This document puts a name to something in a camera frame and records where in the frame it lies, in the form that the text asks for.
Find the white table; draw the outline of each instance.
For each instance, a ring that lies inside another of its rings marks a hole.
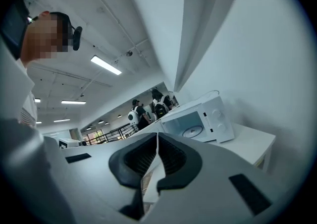
[[[211,141],[206,142],[206,144],[226,148],[255,166],[258,166],[262,161],[264,161],[263,171],[266,172],[269,164],[271,147],[275,142],[275,135],[254,130],[235,123],[232,124],[232,128],[235,136],[233,140],[223,143]],[[157,163],[158,165],[153,167],[153,174],[143,198],[143,202],[145,203],[155,203],[159,198],[156,186],[157,182],[165,177],[165,172],[160,158],[157,160]]]

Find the ceiling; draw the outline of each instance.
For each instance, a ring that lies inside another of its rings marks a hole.
[[[167,90],[164,83],[161,83],[157,86],[153,86],[153,88],[154,87],[157,88],[161,93],[168,93],[168,90]],[[98,119],[96,119],[95,121],[93,121],[91,124],[95,125],[96,127],[93,127],[93,130],[91,130],[91,131],[94,131],[95,129],[99,129],[105,125],[104,123],[98,124],[98,122],[100,120],[102,120],[104,122],[109,122],[111,124],[111,122],[118,119],[118,115],[127,116],[127,114],[131,111],[133,99],[139,100],[140,104],[143,103],[144,106],[149,105],[152,102],[151,89],[139,94],[138,96],[131,98],[127,102],[117,106],[116,108],[112,109],[110,112],[104,114],[103,116],[101,116]]]
[[[132,75],[157,66],[132,0],[25,0],[25,3],[31,17],[45,10],[61,11],[68,14],[75,28],[83,27],[78,51],[70,48],[67,53],[33,62],[28,68],[35,83],[33,94],[41,99],[37,105],[42,125],[55,119],[79,120],[82,106],[65,106],[62,100],[83,100],[87,108],[96,99],[106,100],[113,88]],[[133,55],[127,57],[127,51]],[[115,75],[92,63],[94,55],[122,73]]]

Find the white shirt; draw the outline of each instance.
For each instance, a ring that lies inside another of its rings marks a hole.
[[[27,75],[26,68],[22,64],[21,60],[18,59],[16,61],[16,63],[23,70],[25,75],[27,77],[29,77]],[[38,112],[37,112],[37,107],[36,107],[36,103],[35,103],[35,98],[34,98],[32,91],[30,91],[30,93],[26,97],[26,100],[23,104],[23,107],[22,107],[22,110],[20,113],[19,121],[21,123],[27,124],[31,127],[35,127],[37,119],[38,119]]]

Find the person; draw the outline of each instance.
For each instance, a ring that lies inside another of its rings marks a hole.
[[[51,58],[53,53],[67,51],[72,26],[69,17],[61,12],[44,11],[32,19],[26,28],[17,65],[27,75],[30,62]],[[35,127],[37,107],[32,91],[27,96],[20,113],[20,123]]]
[[[139,130],[142,130],[144,129],[145,127],[147,127],[149,124],[152,123],[152,121],[149,120],[147,114],[146,114],[146,111],[144,110],[143,107],[139,106],[139,101],[137,99],[134,99],[132,101],[132,105],[133,105],[133,108],[132,110],[135,109],[136,106],[137,107],[137,110],[136,112],[138,113],[139,117],[140,117],[140,121],[138,123],[138,128]]]
[[[163,97],[163,94],[162,94],[159,90],[157,90],[156,88],[154,88],[154,89],[152,90],[152,99],[153,99],[153,100],[155,99],[157,102],[159,102],[162,97]],[[168,107],[168,110],[169,110],[169,111],[172,110],[173,104],[172,104],[172,102],[169,100],[168,97],[166,97],[163,102],[164,102],[164,104]],[[155,105],[154,105],[153,102],[151,103],[150,107],[151,107],[152,113],[154,114],[154,116],[155,116],[155,118],[156,118],[156,120],[157,120],[157,116],[156,116],[155,111],[154,111]]]

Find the ceiling light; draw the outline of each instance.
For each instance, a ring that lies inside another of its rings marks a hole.
[[[101,66],[101,67],[103,67],[104,69],[107,69],[107,70],[113,72],[116,75],[121,74],[121,72],[118,69],[114,68],[113,66],[111,66],[108,63],[106,63],[105,61],[103,61],[102,59],[100,59],[97,56],[94,56],[90,61],[95,63],[95,64],[97,64],[97,65],[99,65],[99,66]]]
[[[64,121],[70,121],[70,119],[54,120],[54,123],[56,123],[56,122],[64,122]]]
[[[86,102],[79,101],[61,101],[62,104],[85,104]]]

